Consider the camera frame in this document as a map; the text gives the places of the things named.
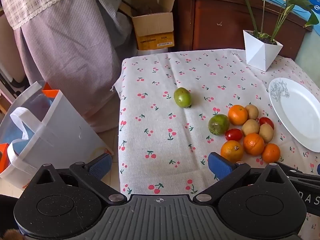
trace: plant stem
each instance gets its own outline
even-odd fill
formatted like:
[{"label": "plant stem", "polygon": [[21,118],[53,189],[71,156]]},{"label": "plant stem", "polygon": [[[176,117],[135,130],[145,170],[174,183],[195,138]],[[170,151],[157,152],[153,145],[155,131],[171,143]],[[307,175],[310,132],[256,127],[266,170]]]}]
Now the plant stem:
[{"label": "plant stem", "polygon": [[273,40],[272,37],[274,37],[276,28],[277,28],[277,26],[278,26],[278,24],[279,24],[279,18],[280,18],[280,16],[283,14],[283,13],[281,13],[282,6],[283,6],[283,4],[282,4],[281,7],[280,7],[280,11],[279,11],[278,19],[277,19],[277,22],[276,22],[276,26],[275,26],[275,29],[273,30],[273,34],[272,34],[272,36],[271,36],[271,41]]},{"label": "plant stem", "polygon": [[251,17],[251,20],[252,20],[252,24],[253,24],[253,28],[254,28],[253,35],[258,36],[257,24],[256,24],[256,20],[254,19],[249,0],[244,0],[244,1],[245,1],[246,5],[248,7],[249,14],[250,14],[250,17]]},{"label": "plant stem", "polygon": [[262,30],[263,30],[263,18],[264,18],[264,5],[266,3],[266,0],[263,0],[263,10],[262,10],[262,22],[261,22],[261,31],[260,34],[262,34]]},{"label": "plant stem", "polygon": [[272,35],[271,41],[273,41],[273,39],[274,39],[275,36],[277,35],[278,31],[280,30],[282,24],[284,23],[285,19],[286,19],[287,16],[289,15],[289,13],[292,11],[293,7],[294,7],[293,5],[290,5],[288,9],[285,9],[285,10],[283,11],[283,16],[282,16],[281,19],[279,20],[279,23],[276,25],[275,33]]}]

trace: yellow label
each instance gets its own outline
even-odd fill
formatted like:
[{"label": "yellow label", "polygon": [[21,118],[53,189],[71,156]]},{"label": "yellow label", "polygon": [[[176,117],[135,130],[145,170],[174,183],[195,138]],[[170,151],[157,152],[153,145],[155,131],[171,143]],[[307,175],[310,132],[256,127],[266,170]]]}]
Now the yellow label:
[{"label": "yellow label", "polygon": [[136,37],[139,50],[162,49],[174,46],[173,32]]}]

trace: white bag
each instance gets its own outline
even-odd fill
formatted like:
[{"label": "white bag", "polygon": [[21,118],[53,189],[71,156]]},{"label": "white bag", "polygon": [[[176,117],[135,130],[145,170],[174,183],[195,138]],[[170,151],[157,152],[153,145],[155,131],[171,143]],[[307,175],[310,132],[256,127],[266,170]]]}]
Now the white bag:
[{"label": "white bag", "polygon": [[55,97],[48,98],[44,86],[36,82],[19,95],[0,125],[0,143],[10,144],[10,164],[0,177],[21,189],[44,163],[68,168],[108,151],[63,93],[50,90]]}]

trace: cherry print tablecloth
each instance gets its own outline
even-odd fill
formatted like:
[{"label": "cherry print tablecloth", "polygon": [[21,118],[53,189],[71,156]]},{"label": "cherry print tablecloth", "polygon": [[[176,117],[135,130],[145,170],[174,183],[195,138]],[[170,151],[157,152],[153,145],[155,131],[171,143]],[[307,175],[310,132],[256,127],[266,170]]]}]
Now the cherry print tablecloth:
[{"label": "cherry print tablecloth", "polygon": [[[274,122],[271,142],[280,147],[281,162],[317,174],[318,154],[298,143],[272,109],[268,86],[276,77],[302,84],[319,99],[320,90],[312,80],[294,61],[280,56],[267,72],[248,66],[245,52],[236,49],[124,60],[115,84],[121,98],[119,172],[123,193],[192,197],[215,183],[207,157],[210,152],[219,153],[226,140],[212,135],[207,124],[213,115],[227,115],[236,104],[251,103],[259,109],[259,118],[266,116]],[[178,87],[191,92],[191,108],[175,104],[173,93]],[[265,166],[260,156],[245,154],[243,161],[252,167]],[[308,214],[300,234],[304,239],[319,239],[318,228],[318,217]]]}]

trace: white plate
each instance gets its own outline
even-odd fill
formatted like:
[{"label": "white plate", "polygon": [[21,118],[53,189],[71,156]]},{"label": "white plate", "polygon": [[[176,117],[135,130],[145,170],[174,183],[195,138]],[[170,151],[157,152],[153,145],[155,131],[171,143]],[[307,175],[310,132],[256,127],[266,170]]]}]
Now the white plate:
[{"label": "white plate", "polygon": [[320,103],[305,87],[288,78],[269,84],[269,97],[280,121],[307,149],[320,152]]}]

